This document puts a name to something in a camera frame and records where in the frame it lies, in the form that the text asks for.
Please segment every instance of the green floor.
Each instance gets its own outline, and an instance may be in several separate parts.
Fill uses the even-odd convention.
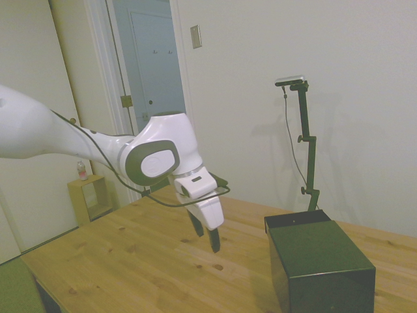
[[[35,281],[20,258],[0,265],[0,312],[45,313]]]

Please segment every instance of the light switch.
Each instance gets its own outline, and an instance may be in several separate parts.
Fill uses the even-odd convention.
[[[202,47],[199,25],[191,27],[191,40],[193,42],[194,49]]]

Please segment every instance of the small bottle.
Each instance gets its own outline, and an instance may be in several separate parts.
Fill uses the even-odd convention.
[[[88,180],[88,176],[87,176],[87,172],[85,171],[85,165],[84,165],[84,163],[83,163],[83,161],[79,161],[78,163],[77,163],[77,170],[78,170],[78,175],[79,175],[79,178],[82,180],[82,181],[86,181],[86,180]]]

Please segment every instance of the door hinge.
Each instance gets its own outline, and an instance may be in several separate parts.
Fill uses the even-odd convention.
[[[122,99],[122,107],[123,108],[130,108],[131,106],[133,106],[131,95],[121,96],[120,98]]]

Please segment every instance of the wooden table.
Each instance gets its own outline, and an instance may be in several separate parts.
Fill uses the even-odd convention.
[[[154,193],[173,202],[170,187]],[[281,209],[222,197],[214,254],[184,208],[145,198],[24,256],[67,312],[281,312],[263,217]],[[377,268],[375,312],[417,312],[417,239],[339,223]]]

